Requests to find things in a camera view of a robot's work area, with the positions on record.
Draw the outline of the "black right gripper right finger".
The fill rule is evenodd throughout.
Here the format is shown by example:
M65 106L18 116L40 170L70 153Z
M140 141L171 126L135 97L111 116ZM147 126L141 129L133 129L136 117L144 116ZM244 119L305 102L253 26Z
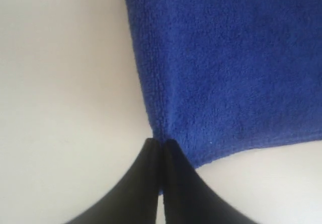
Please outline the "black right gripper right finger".
M197 174L175 140L165 142L163 193L166 223L246 223Z

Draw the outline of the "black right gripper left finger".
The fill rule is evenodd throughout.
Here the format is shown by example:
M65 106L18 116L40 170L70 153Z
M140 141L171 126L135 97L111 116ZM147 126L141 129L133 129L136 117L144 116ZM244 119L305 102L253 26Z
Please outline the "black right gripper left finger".
M148 138L132 166L97 203L69 223L155 223L161 147Z

